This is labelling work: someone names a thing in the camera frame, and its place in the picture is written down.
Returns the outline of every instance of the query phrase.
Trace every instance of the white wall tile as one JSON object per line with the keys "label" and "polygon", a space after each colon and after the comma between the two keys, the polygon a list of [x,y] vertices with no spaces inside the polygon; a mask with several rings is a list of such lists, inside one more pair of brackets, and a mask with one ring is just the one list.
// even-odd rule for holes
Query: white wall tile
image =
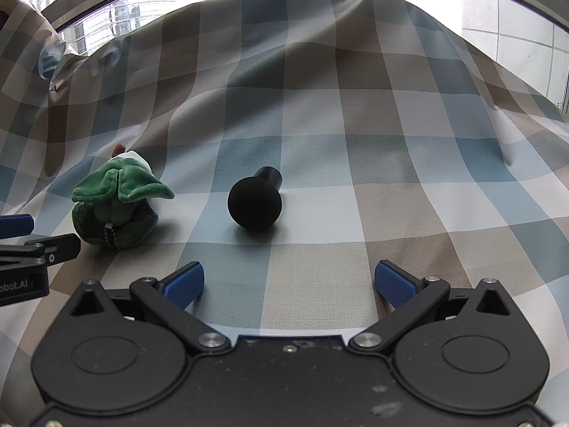
{"label": "white wall tile", "polygon": [[553,45],[553,22],[514,1],[499,1],[500,33]]}
{"label": "white wall tile", "polygon": [[499,36],[498,63],[527,84],[547,94],[553,48],[531,41]]}
{"label": "white wall tile", "polygon": [[498,32],[498,0],[463,0],[463,28]]}
{"label": "white wall tile", "polygon": [[547,99],[553,104],[563,103],[565,88],[567,86],[567,72],[569,71],[569,54],[553,50],[553,63],[551,64],[551,80]]}
{"label": "white wall tile", "polygon": [[498,34],[463,29],[462,37],[496,61],[498,56]]}
{"label": "white wall tile", "polygon": [[565,32],[558,25],[553,25],[553,46],[565,51],[569,51],[569,33]]}

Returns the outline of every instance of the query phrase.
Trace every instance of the black cylinder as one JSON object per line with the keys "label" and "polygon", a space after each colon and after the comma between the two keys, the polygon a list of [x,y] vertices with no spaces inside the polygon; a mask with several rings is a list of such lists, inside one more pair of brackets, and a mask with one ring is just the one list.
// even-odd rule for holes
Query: black cylinder
{"label": "black cylinder", "polygon": [[277,191],[281,189],[283,184],[283,177],[281,172],[274,167],[263,167],[255,174],[258,178],[263,178],[269,185],[275,188]]}
{"label": "black cylinder", "polygon": [[254,176],[239,180],[227,198],[231,217],[250,231],[262,231],[271,226],[282,210],[279,189],[283,178],[273,167],[260,168]]}

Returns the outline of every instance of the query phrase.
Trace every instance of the blue gripper pad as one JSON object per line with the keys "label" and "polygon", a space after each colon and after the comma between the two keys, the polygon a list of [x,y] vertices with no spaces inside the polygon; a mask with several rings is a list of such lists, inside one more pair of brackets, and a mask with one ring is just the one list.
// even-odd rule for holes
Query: blue gripper pad
{"label": "blue gripper pad", "polygon": [[203,267],[191,262],[160,281],[162,295],[185,310],[204,291],[204,281]]}
{"label": "blue gripper pad", "polygon": [[399,308],[416,296],[421,281],[389,261],[382,260],[376,266],[376,290],[394,308]]}
{"label": "blue gripper pad", "polygon": [[31,215],[4,215],[0,216],[0,239],[9,237],[28,236],[34,227]]}

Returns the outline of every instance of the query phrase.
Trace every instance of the baby yoda plush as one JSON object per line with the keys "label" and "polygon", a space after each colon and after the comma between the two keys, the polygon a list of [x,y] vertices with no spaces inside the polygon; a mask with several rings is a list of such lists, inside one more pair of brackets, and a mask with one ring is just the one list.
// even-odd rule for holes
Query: baby yoda plush
{"label": "baby yoda plush", "polygon": [[174,193],[136,152],[123,152],[75,186],[71,195],[76,202],[71,214],[73,225],[79,237],[92,245],[117,250],[134,247],[158,223],[158,215],[149,204],[153,197],[173,199]]}

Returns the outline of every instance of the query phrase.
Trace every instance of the circular cover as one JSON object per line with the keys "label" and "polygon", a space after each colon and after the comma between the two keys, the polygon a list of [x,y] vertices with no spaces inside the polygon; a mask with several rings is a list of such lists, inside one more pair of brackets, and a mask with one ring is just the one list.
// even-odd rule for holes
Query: circular cover
{"label": "circular cover", "polygon": [[86,321],[66,339],[44,339],[32,359],[37,385],[63,405],[98,412],[130,408],[164,392],[186,365],[183,345],[161,327]]}
{"label": "circular cover", "polygon": [[406,384],[455,412],[492,412],[533,400],[548,372],[535,342],[520,351],[515,329],[451,321],[418,327],[399,341],[393,361]]}

